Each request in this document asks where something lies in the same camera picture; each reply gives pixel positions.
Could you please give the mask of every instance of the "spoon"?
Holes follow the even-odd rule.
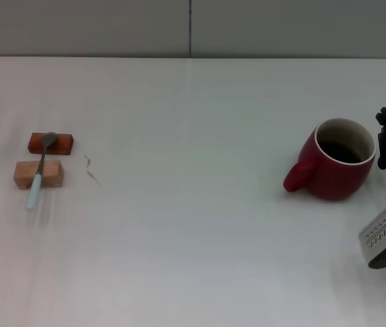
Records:
[[[42,143],[42,146],[43,146],[43,154],[42,154],[42,159],[40,160],[40,163],[38,165],[37,172],[35,173],[31,190],[29,192],[29,197],[25,206],[25,208],[28,211],[34,210],[34,208],[38,204],[38,199],[40,197],[40,186],[42,185],[44,155],[46,154],[46,149],[48,148],[48,146],[54,144],[57,140],[58,140],[58,135],[52,132],[44,134],[40,139],[40,142]]]

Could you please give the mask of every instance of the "wooden block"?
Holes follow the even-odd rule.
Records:
[[[29,189],[32,185],[39,161],[21,161],[16,164],[14,181],[19,189]],[[62,187],[64,169],[59,160],[46,160],[43,167],[42,187]]]
[[[29,140],[28,150],[30,153],[41,155],[43,153],[40,139],[44,133],[32,133]],[[47,155],[70,155],[73,146],[73,136],[71,134],[58,134],[58,140],[46,149]]]

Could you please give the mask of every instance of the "crumb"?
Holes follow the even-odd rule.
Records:
[[[88,175],[90,175],[90,177],[91,177],[92,179],[94,179],[94,180],[96,181],[96,183],[99,184],[99,186],[102,186],[102,185],[100,185],[99,181],[94,177],[93,174],[91,174],[89,171],[86,171],[86,173],[87,173]]]
[[[85,159],[86,159],[86,167],[88,168],[89,165],[91,164],[91,160],[90,160],[90,158],[88,158],[86,155],[85,155],[84,157],[85,157]]]

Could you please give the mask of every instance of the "mug handle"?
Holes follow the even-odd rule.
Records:
[[[285,177],[283,187],[288,192],[295,192],[307,186],[314,176],[318,163],[316,159],[297,162]]]

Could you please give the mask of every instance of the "mug rim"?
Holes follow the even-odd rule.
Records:
[[[372,150],[372,153],[371,155],[369,156],[368,159],[364,160],[364,161],[361,161],[361,162],[358,162],[358,163],[348,163],[348,162],[343,162],[343,161],[339,161],[339,160],[336,160],[332,157],[330,157],[326,152],[323,151],[323,149],[320,147],[320,144],[318,143],[318,140],[317,140],[317,132],[318,132],[318,129],[320,128],[320,126],[322,126],[324,123],[328,122],[328,121],[335,121],[335,120],[340,120],[340,121],[350,121],[352,123],[355,123],[357,125],[359,125],[371,138],[371,141],[373,143],[373,150]],[[321,153],[323,155],[325,155],[328,159],[332,160],[332,161],[335,161],[337,164],[341,164],[341,165],[345,165],[345,166],[361,166],[361,165],[364,165],[368,162],[370,162],[374,156],[376,155],[376,152],[377,152],[377,144],[376,142],[374,141],[374,138],[372,137],[371,133],[361,124],[359,124],[357,121],[352,121],[351,119],[347,119],[347,118],[331,118],[331,119],[327,119],[321,123],[319,123],[317,125],[317,127],[315,128],[315,133],[314,133],[314,140],[315,140],[315,144],[317,145],[317,148],[321,151]]]

